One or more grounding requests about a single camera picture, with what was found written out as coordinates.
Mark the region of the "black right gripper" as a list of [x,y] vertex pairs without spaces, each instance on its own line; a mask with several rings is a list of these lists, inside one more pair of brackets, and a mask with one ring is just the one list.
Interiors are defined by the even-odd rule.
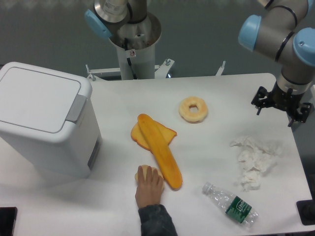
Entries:
[[309,114],[312,112],[312,103],[305,102],[300,104],[303,94],[293,94],[293,89],[284,92],[277,83],[274,84],[270,93],[265,87],[260,86],[257,93],[253,97],[251,104],[257,109],[256,114],[259,115],[263,108],[273,107],[287,112],[291,120],[288,127],[295,122],[305,123]]

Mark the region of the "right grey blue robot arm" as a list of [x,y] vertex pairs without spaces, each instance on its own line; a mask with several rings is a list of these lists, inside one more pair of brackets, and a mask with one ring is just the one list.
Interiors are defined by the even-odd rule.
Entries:
[[243,23],[238,42],[282,65],[274,87],[260,87],[251,101],[258,111],[274,107],[290,117],[288,126],[305,123],[312,103],[301,99],[315,79],[315,30],[294,29],[309,14],[313,0],[262,0],[268,13],[251,15]]

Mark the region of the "bare human hand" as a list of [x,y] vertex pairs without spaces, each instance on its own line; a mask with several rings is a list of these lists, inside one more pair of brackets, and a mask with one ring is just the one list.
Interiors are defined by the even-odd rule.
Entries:
[[143,167],[138,167],[138,182],[135,193],[135,200],[138,208],[144,208],[150,205],[159,205],[162,196],[163,178],[157,170],[147,167],[146,178],[144,178]]

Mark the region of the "dark grey sleeved forearm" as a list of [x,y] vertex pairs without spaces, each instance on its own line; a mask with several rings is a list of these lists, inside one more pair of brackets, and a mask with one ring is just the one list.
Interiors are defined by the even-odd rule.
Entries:
[[138,210],[142,236],[177,236],[172,218],[164,205],[148,205]]

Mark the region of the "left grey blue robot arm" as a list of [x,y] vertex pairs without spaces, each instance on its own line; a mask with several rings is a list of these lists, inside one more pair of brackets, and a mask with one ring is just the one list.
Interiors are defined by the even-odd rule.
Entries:
[[166,104],[179,90],[162,86],[154,74],[157,55],[167,53],[179,62],[177,76],[204,75],[220,59],[249,63],[258,32],[253,23],[260,19],[240,18],[239,11],[238,0],[97,0],[85,17],[96,34],[117,47],[123,79],[151,82],[131,93],[147,104]]

